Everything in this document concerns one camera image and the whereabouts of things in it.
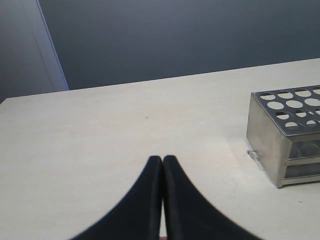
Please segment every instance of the table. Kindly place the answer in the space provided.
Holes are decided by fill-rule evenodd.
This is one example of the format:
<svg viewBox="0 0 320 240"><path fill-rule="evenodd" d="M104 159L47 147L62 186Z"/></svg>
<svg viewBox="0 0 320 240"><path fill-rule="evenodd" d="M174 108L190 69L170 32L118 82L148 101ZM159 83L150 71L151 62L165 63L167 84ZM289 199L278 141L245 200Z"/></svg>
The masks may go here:
<svg viewBox="0 0 320 240"><path fill-rule="evenodd" d="M150 155L174 154L250 232L314 240L320 183L277 189L246 153L246 128L251 92L319 83L320 58L6 99L0 239L71 238L126 194Z"/></svg>

